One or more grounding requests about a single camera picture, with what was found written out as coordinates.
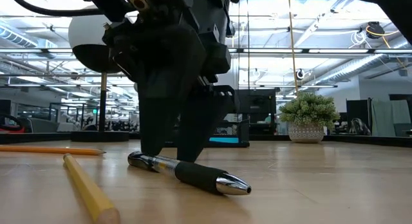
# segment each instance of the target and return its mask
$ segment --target pen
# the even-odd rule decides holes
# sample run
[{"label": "pen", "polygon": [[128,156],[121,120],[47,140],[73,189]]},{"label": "pen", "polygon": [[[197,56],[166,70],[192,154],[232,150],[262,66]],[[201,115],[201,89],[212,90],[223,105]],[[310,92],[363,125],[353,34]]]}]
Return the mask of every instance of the pen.
[{"label": "pen", "polygon": [[183,183],[214,194],[248,195],[252,192],[249,184],[221,169],[164,156],[147,156],[140,151],[131,153],[127,161],[129,165],[175,177]]}]

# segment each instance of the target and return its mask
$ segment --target desk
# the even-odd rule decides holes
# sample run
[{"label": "desk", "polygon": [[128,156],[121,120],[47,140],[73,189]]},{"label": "desk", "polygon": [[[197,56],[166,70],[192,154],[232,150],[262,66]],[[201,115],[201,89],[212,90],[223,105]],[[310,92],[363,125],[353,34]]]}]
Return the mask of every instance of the desk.
[{"label": "desk", "polygon": [[[205,149],[197,163],[249,182],[250,196],[215,196],[158,173],[128,167],[140,142],[43,142],[95,147],[76,156],[117,206],[123,224],[387,224],[412,219],[412,151],[337,142],[251,142],[247,149]],[[176,149],[162,155],[175,157]],[[83,224],[91,218],[62,155],[0,153],[1,223]]]}]

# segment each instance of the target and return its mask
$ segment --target white plant pot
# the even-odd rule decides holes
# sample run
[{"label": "white plant pot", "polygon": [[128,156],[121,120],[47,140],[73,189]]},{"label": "white plant pot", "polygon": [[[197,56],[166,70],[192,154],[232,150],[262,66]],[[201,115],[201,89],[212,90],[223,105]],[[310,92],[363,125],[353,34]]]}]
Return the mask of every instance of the white plant pot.
[{"label": "white plant pot", "polygon": [[322,141],[323,136],[322,126],[289,124],[289,138],[295,143],[317,144]]}]

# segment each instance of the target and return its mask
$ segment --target potted plant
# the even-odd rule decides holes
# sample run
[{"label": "potted plant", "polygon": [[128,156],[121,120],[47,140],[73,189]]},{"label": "potted plant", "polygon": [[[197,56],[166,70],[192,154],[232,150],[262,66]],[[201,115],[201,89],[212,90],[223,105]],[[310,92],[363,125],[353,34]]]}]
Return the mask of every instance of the potted plant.
[{"label": "potted plant", "polygon": [[332,128],[339,119],[333,98],[299,92],[297,98],[280,107],[280,119],[288,122],[289,137],[297,143],[319,143],[323,127]]}]

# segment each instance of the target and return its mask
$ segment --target yellow pencil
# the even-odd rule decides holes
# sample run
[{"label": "yellow pencil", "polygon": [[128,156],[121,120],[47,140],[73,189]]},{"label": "yellow pencil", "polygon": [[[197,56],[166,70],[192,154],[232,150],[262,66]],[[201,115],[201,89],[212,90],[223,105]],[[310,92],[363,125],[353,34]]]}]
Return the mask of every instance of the yellow pencil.
[{"label": "yellow pencil", "polygon": [[32,146],[16,146],[16,145],[0,145],[0,151],[13,151],[24,153],[60,153],[60,154],[85,154],[85,155],[100,155],[106,153],[98,149],[80,149],[80,148],[65,148],[65,147],[32,147]]},{"label": "yellow pencil", "polygon": [[70,154],[63,156],[80,195],[96,224],[119,224],[120,214],[109,198]]}]

